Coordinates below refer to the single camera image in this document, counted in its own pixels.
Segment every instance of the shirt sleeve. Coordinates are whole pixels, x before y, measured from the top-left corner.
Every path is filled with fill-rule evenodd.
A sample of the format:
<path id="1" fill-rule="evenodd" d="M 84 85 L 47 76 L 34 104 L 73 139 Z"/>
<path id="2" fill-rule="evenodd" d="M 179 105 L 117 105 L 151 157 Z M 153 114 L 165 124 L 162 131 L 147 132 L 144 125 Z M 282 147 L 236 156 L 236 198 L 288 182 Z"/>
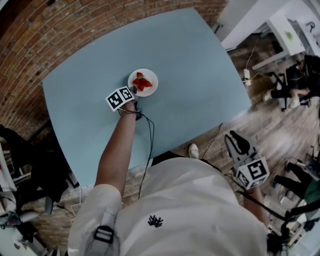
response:
<path id="1" fill-rule="evenodd" d="M 119 190 L 108 184 L 100 184 L 90 191 L 72 223 L 69 239 L 69 256 L 80 256 L 85 251 L 89 236 L 102 225 L 104 213 L 116 216 L 122 208 Z"/>

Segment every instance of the strawberry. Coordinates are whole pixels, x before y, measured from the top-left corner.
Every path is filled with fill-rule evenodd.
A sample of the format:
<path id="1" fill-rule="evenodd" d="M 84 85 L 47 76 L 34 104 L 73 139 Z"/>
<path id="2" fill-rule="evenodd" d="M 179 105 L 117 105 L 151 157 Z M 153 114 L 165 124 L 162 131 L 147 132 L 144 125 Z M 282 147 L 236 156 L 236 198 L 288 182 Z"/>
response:
<path id="1" fill-rule="evenodd" d="M 140 84 L 139 78 L 134 79 L 132 83 L 133 83 L 134 85 L 139 85 L 139 84 Z"/>
<path id="2" fill-rule="evenodd" d="M 140 72 L 137 72 L 137 73 L 136 73 L 136 77 L 139 78 L 139 79 L 141 79 L 141 78 L 144 77 L 144 74 L 142 74 L 142 73 L 140 73 Z"/>
<path id="3" fill-rule="evenodd" d="M 151 87 L 151 86 L 152 86 L 152 83 L 150 83 L 149 81 L 147 81 L 144 86 L 145 86 L 145 87 Z"/>
<path id="4" fill-rule="evenodd" d="M 143 86 L 144 86 L 147 81 L 148 81 L 147 79 L 141 78 L 141 79 L 140 79 L 140 85 L 143 85 Z"/>
<path id="5" fill-rule="evenodd" d="M 140 90 L 141 92 L 143 92 L 144 89 L 145 89 L 145 87 L 144 87 L 143 85 L 138 85 L 138 88 L 139 88 L 139 90 Z"/>

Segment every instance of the plate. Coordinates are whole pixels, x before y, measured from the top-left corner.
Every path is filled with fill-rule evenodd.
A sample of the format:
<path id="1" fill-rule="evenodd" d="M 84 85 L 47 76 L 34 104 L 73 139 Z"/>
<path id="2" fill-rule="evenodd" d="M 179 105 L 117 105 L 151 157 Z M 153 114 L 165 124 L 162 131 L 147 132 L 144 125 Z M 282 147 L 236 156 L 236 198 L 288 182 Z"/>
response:
<path id="1" fill-rule="evenodd" d="M 153 94 L 156 89 L 158 88 L 158 77 L 157 75 L 150 69 L 147 68 L 139 68 L 135 71 L 133 71 L 128 78 L 128 87 L 131 88 L 134 86 L 133 81 L 137 78 L 137 72 L 140 72 L 143 74 L 144 78 L 147 79 L 152 86 L 151 87 L 145 87 L 143 91 L 140 91 L 137 89 L 136 95 L 138 97 L 148 97 L 151 94 Z"/>

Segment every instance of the desk leg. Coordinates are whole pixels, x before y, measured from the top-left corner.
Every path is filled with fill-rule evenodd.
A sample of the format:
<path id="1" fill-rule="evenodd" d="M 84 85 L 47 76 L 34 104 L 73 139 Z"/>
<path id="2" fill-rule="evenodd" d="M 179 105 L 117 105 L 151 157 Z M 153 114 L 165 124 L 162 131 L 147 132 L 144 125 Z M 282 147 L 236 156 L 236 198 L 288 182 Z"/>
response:
<path id="1" fill-rule="evenodd" d="M 287 55 L 288 55 L 288 53 L 284 50 L 284 51 L 282 51 L 282 52 L 280 52 L 280 53 L 278 53 L 278 54 L 276 54 L 276 55 L 274 55 L 274 56 L 272 56 L 272 57 L 270 57 L 270 58 L 258 63 L 257 65 L 254 65 L 252 67 L 252 70 L 260 69 L 263 66 L 268 65 L 268 64 L 270 64 L 272 62 L 275 62 L 275 61 L 277 61 L 279 59 L 282 59 L 283 57 L 285 57 Z"/>

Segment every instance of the power outlet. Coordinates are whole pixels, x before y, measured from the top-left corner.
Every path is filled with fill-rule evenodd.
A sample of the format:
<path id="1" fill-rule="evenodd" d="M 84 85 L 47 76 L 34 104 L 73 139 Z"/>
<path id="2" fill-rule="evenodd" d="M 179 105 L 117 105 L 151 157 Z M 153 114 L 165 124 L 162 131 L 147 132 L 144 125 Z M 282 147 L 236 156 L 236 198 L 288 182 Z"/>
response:
<path id="1" fill-rule="evenodd" d="M 251 81 L 247 80 L 247 79 L 250 79 L 250 70 L 249 69 L 244 69 L 243 70 L 243 77 L 245 79 L 245 85 L 246 86 L 250 86 L 251 85 Z"/>

